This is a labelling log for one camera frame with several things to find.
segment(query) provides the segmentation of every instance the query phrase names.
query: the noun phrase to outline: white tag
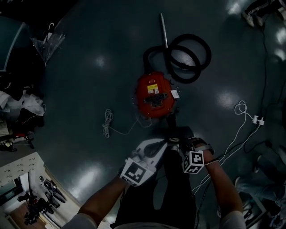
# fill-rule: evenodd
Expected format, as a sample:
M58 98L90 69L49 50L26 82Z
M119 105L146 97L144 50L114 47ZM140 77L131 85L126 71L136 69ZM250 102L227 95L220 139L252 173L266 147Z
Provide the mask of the white tag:
M172 96L173 96L174 98L179 98L179 97L180 97L179 94L178 94L178 92L177 92L177 90L172 90L171 93L172 93Z

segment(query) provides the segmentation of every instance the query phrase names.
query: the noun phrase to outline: brown surface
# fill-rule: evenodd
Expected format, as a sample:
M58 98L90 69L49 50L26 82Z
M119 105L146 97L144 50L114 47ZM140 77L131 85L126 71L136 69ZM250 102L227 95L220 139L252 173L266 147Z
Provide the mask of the brown surface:
M45 229L46 224L40 219L37 219L37 222L32 225L24 224L24 216L28 212L27 207L28 204L23 203L20 207L10 213L10 216L15 223L20 227L20 229Z

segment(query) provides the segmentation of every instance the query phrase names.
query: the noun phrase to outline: coiled black hose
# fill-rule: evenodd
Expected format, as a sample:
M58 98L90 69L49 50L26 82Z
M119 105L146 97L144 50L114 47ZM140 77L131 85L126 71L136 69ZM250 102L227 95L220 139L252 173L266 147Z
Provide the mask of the coiled black hose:
M204 49L206 50L206 60L203 64L200 63L198 57L188 48L178 45L180 42L185 41L185 40L194 40L198 43L200 43ZM177 60L175 60L172 57L172 51L173 50L180 50L185 52L186 54L188 54L194 61L195 66L190 66L184 63L181 63ZM200 37L193 35L193 34L183 34L178 36L176 39L174 39L172 41L172 43L168 46L168 48L166 48L165 46L155 46L152 48L147 49L144 54L143 54L143 63L144 63L144 71L145 74L150 74L151 72L154 71L154 69L152 68L150 61L149 61L149 55L153 52L163 52L164 53L164 57L165 57L165 63L166 63L166 67L168 72L171 74L172 78L180 83L183 84L189 84L189 83L193 83L195 82L201 75L201 72L203 69L205 69L209 64L210 64L210 60L211 60L211 50L210 47L208 46L208 44L201 39ZM195 73L194 76L192 76L191 78L185 79L182 78L180 76L178 76L173 67L172 64L178 66L181 69L186 69L189 71L192 71Z

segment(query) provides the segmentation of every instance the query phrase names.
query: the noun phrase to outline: forearm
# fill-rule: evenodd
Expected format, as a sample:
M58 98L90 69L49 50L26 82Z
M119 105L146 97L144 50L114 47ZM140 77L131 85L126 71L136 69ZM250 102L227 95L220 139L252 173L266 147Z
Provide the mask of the forearm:
M127 183L125 181L119 177L114 178L98 192L93 194L80 208L78 213L91 216L98 226L112 209L126 186Z
M205 164L213 159L214 157L211 155L210 151L205 150ZM221 209L222 217L226 216L232 211L242 212L243 207L240 196L230 178L220 166L219 162L206 165L206 169L214 184L215 195Z

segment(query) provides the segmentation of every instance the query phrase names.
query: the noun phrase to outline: dark green floor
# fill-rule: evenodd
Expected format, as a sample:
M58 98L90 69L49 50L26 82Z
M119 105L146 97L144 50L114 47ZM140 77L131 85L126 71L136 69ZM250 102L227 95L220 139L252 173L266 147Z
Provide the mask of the dark green floor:
M239 100L246 102L251 115L259 113L265 50L260 30L248 27L240 18L242 8L249 3L86 0L62 20L58 30L65 34L66 40L46 68L42 83L46 124L37 130L34 144L48 169L80 203L112 179L124 159L156 128L156 125L147 129L136 125L127 136L114 133L107 139L102 135L107 108L114 112L112 126L118 130L127 131L135 121L131 98L136 81L143 74L143 52L162 44L159 13L165 17L169 42L180 34L195 34L212 50L209 67L195 83L177 84L181 91L177 124L189 125L219 155L244 121L243 115L233 112ZM265 29L269 59L264 106L276 101L285 78L285 64L277 56L277 53L285 55L284 31L282 21L270 16ZM200 59L204 58L200 47L185 45ZM166 73L161 55L153 63L157 70ZM248 118L237 142L244 140L253 127ZM280 106L269 111L265 126L248 142L248 148L266 138L272 140L275 148L285 139ZM251 170L259 153L270 152L261 147L245 155L240 150L223 167L234 179ZM205 175L205 170L192 175L192 187ZM165 183L164 179L160 181L156 206L162 200ZM198 205L204 187L197 193ZM202 207L202 226L208 222L215 227L219 218L212 186L205 202L208 204ZM115 213L116 210L110 214L110 221Z

